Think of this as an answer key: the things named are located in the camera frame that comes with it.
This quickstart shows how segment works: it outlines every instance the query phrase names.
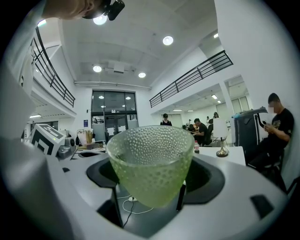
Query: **black railing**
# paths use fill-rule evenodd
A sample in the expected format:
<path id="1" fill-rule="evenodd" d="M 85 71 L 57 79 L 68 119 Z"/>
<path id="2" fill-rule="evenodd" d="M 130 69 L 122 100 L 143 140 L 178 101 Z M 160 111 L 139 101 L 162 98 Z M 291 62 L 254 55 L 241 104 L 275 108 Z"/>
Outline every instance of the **black railing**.
<path id="1" fill-rule="evenodd" d="M 65 101 L 74 107 L 75 97 L 66 88 L 65 84 L 62 82 L 57 72 L 55 71 L 46 49 L 43 45 L 41 35 L 39 33 L 38 27 L 36 28 L 37 39 L 39 45 L 35 38 L 33 38 L 34 43 L 34 61 L 37 69 L 40 71 L 45 80 L 49 83 L 50 88 L 53 88 Z"/>
<path id="2" fill-rule="evenodd" d="M 217 53 L 216 55 L 200 63 L 198 66 L 189 70 L 187 73 L 182 75 L 176 81 L 172 82 L 169 86 L 151 98 L 151 108 L 165 101 L 176 93 L 184 90 L 185 88 L 193 85 L 194 83 L 202 80 L 203 78 L 208 77 L 231 65 L 233 65 L 233 62 L 227 56 L 225 50 Z"/>

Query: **green textured glass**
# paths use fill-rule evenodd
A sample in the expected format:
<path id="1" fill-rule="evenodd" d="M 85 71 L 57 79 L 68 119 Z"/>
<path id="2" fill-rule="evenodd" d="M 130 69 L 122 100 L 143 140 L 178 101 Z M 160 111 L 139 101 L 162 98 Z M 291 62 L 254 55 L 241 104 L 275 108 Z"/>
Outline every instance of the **green textured glass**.
<path id="1" fill-rule="evenodd" d="M 186 130 L 147 126 L 124 131 L 107 144 L 120 183 L 139 202 L 163 207 L 179 192 L 194 152 L 194 138 Z"/>

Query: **cable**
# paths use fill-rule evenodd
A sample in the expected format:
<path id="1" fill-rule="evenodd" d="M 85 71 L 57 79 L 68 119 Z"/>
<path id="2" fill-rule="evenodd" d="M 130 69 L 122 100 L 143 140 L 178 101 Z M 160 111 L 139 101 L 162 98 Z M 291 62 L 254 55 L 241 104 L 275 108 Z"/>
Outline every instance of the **cable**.
<path id="1" fill-rule="evenodd" d="M 124 209 L 124 211 L 130 212 L 130 213 L 133 213 L 133 214 L 136 214 L 136 215 L 139 215 L 139 214 L 142 214 L 142 213 L 145 213 L 145 212 L 150 212 L 151 210 L 153 210 L 153 208 L 151 208 L 150 210 L 145 211 L 145 212 L 133 212 L 132 210 L 131 210 L 131 211 L 128 211 L 128 210 L 126 210 L 126 209 L 124 208 L 124 203 L 123 203 L 123 209 Z"/>
<path id="2" fill-rule="evenodd" d="M 132 201 L 132 207 L 131 207 L 131 210 L 130 210 L 130 214 L 128 215 L 128 217 L 127 217 L 127 220 L 126 220 L 126 223 L 123 225 L 123 228 L 125 227 L 125 225 L 127 224 L 127 222 L 128 222 L 128 219 L 129 219 L 129 217 L 131 216 L 131 214 L 132 214 L 132 209 L 133 209 L 133 205 L 135 204 L 135 202 L 134 201 Z"/>
<path id="3" fill-rule="evenodd" d="M 117 199 L 120 199 L 120 198 L 127 198 L 127 197 L 130 197 L 131 194 L 129 196 L 126 196 L 126 197 L 117 197 Z"/>

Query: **white cable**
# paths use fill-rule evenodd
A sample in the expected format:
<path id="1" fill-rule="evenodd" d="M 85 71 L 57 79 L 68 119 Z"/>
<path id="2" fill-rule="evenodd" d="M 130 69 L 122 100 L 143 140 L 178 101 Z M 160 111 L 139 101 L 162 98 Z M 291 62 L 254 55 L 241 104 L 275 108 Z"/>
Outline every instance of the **white cable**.
<path id="1" fill-rule="evenodd" d="M 126 196 L 126 197 L 117 197 L 117 199 L 120 199 L 120 198 L 127 198 L 127 197 L 130 197 L 131 194 L 129 196 Z"/>
<path id="2" fill-rule="evenodd" d="M 142 213 L 145 213 L 145 212 L 132 212 L 133 214 L 142 214 Z"/>

